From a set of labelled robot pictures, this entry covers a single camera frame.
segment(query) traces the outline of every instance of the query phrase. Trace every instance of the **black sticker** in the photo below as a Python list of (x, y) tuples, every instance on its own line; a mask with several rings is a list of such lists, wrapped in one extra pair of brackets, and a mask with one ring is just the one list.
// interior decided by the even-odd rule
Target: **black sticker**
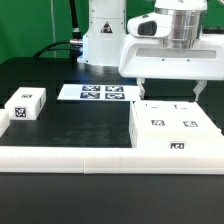
[(185, 127), (192, 127), (192, 128), (198, 127), (195, 121), (184, 121), (184, 125)]
[(170, 143), (171, 149), (185, 149), (186, 148), (186, 142), (171, 142)]
[(107, 100), (124, 100), (125, 95), (123, 93), (106, 93), (105, 98)]
[(81, 93), (80, 99), (99, 99), (100, 93)]
[(100, 86), (83, 86), (82, 91), (100, 91)]
[(163, 120), (151, 120), (153, 126), (165, 126), (165, 122)]
[(113, 33), (108, 22), (105, 23), (103, 29), (101, 30), (101, 33)]
[(31, 98), (31, 97), (32, 97), (31, 94), (23, 94), (23, 95), (22, 95), (22, 98)]
[(107, 92), (124, 92), (123, 86), (106, 86)]
[(16, 107), (15, 108), (15, 115), (16, 117), (26, 117), (26, 108), (24, 107)]

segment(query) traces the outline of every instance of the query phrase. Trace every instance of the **white platform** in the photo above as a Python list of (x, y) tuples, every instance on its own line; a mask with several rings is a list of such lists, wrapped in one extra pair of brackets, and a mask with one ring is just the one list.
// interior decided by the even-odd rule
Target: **white platform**
[(224, 149), (224, 137), (196, 102), (131, 103), (132, 147), (147, 150)]

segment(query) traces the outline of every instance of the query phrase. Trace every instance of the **white foam block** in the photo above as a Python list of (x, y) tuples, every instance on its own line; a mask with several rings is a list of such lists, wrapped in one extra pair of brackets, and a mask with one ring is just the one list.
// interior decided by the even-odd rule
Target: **white foam block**
[(36, 120), (45, 102), (45, 88), (20, 87), (5, 104), (5, 109), (11, 120)]
[(4, 134), (6, 129), (9, 127), (9, 113), (6, 110), (0, 110), (0, 137)]
[(212, 148), (223, 141), (221, 130), (195, 102), (131, 103), (129, 131), (137, 148)]

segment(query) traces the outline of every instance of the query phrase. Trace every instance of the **black cable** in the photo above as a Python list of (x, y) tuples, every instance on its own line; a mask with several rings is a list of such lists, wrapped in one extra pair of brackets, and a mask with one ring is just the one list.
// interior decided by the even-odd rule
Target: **black cable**
[(81, 33), (79, 32), (78, 18), (76, 13), (75, 0), (69, 0), (69, 5), (70, 5), (70, 11), (71, 11), (71, 17), (72, 17), (72, 27), (73, 27), (72, 36), (74, 39), (81, 39)]
[(70, 4), (70, 10), (71, 10), (71, 17), (72, 17), (72, 27), (78, 28), (78, 20), (77, 20), (77, 14), (76, 14), (76, 5), (75, 0), (69, 0)]
[(41, 55), (41, 54), (43, 54), (44, 52), (47, 52), (47, 51), (70, 51), (70, 48), (67, 48), (67, 49), (66, 48), (44, 49), (44, 50), (42, 50), (42, 52), (40, 52), (40, 51), (39, 52), (40, 52), (40, 55)]
[(55, 42), (53, 44), (50, 44), (50, 45), (46, 46), (45, 48), (43, 48), (42, 50), (38, 51), (36, 54), (34, 54), (33, 57), (38, 58), (45, 51), (50, 50), (52, 47), (56, 47), (56, 46), (59, 46), (59, 45), (62, 45), (62, 44), (70, 44), (70, 41), (69, 40), (64, 40), (64, 41), (58, 41), (58, 42)]

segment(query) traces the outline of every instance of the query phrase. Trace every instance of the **green background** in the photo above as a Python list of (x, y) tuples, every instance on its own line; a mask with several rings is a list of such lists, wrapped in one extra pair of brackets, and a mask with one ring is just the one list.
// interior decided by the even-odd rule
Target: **green background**
[[(88, 0), (75, 0), (82, 33), (88, 29)], [(206, 26), (224, 27), (224, 6), (209, 0)], [(127, 18), (153, 10), (153, 1), (127, 0)], [(54, 0), (56, 40), (72, 37), (69, 1)], [(0, 63), (12, 57), (30, 57), (53, 43), (50, 0), (0, 0)], [(57, 53), (68, 57), (68, 52)]]

